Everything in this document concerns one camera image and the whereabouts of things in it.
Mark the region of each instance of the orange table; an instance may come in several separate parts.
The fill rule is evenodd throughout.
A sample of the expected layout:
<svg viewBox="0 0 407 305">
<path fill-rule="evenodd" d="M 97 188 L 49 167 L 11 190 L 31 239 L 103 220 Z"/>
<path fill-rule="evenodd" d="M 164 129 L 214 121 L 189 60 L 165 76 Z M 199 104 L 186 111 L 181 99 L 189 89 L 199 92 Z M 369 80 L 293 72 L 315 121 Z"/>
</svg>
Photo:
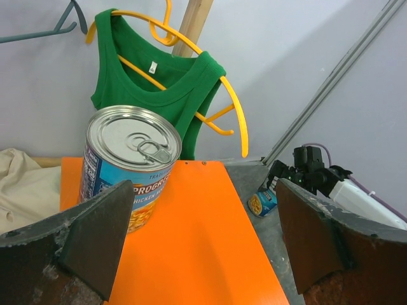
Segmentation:
<svg viewBox="0 0 407 305">
<path fill-rule="evenodd" d="M 81 158 L 62 159 L 61 209 Z M 288 304 L 221 162 L 178 161 L 149 222 L 125 240 L 109 305 Z"/>
</svg>

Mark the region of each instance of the crumpled cloth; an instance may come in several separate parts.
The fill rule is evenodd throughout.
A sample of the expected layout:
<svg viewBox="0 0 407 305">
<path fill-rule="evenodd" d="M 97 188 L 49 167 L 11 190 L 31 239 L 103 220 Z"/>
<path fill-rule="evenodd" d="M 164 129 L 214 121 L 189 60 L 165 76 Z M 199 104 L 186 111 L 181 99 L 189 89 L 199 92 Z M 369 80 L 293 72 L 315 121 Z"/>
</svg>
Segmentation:
<svg viewBox="0 0 407 305">
<path fill-rule="evenodd" d="M 0 234 L 59 212 L 61 167 L 41 168 L 16 149 L 0 152 Z"/>
</svg>

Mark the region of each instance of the can label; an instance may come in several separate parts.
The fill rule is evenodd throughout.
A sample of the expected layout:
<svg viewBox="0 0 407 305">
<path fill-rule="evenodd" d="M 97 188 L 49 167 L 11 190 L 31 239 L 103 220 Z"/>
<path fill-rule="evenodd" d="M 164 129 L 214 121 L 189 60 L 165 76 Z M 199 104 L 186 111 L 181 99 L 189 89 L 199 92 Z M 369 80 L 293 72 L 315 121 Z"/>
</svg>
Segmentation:
<svg viewBox="0 0 407 305">
<path fill-rule="evenodd" d="M 247 202 L 250 211 L 258 217 L 264 217 L 277 206 L 277 197 L 271 190 L 257 192 Z"/>
<path fill-rule="evenodd" d="M 131 180 L 134 188 L 134 204 L 130 226 L 139 227 L 151 215 L 155 200 L 167 183 L 173 166 L 174 164 L 171 164 L 169 167 L 155 172 L 124 170 L 104 161 L 86 145 L 83 157 L 80 202 L 94 197 L 121 181 Z"/>
</svg>

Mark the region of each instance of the green shirt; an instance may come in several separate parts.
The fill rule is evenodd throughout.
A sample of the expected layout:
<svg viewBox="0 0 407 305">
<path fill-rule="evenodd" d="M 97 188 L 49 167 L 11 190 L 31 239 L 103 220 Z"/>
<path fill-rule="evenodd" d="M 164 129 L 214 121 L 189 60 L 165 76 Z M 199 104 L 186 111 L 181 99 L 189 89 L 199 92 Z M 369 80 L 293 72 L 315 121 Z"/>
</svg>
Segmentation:
<svg viewBox="0 0 407 305">
<path fill-rule="evenodd" d="M 99 44 L 99 79 L 92 102 L 97 109 L 134 105 L 149 109 L 172 123 L 183 140 L 181 159 L 195 159 L 195 144 L 202 122 L 220 85 L 224 69 L 205 51 L 197 58 L 173 56 L 149 44 L 114 9 L 95 17 Z M 158 87 L 120 62 L 118 55 L 149 74 Z M 155 73 L 150 73 L 152 63 Z"/>
</svg>

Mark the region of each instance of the clothing tag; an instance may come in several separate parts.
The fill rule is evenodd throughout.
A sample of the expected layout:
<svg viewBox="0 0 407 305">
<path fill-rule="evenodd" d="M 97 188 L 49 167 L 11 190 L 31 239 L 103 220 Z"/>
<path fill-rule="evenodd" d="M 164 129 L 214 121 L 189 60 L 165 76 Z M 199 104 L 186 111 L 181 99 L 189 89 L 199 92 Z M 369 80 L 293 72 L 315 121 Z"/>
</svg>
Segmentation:
<svg viewBox="0 0 407 305">
<path fill-rule="evenodd" d="M 157 69 L 157 63 L 156 62 L 151 62 L 151 66 L 148 72 L 155 74 L 155 69 Z"/>
</svg>

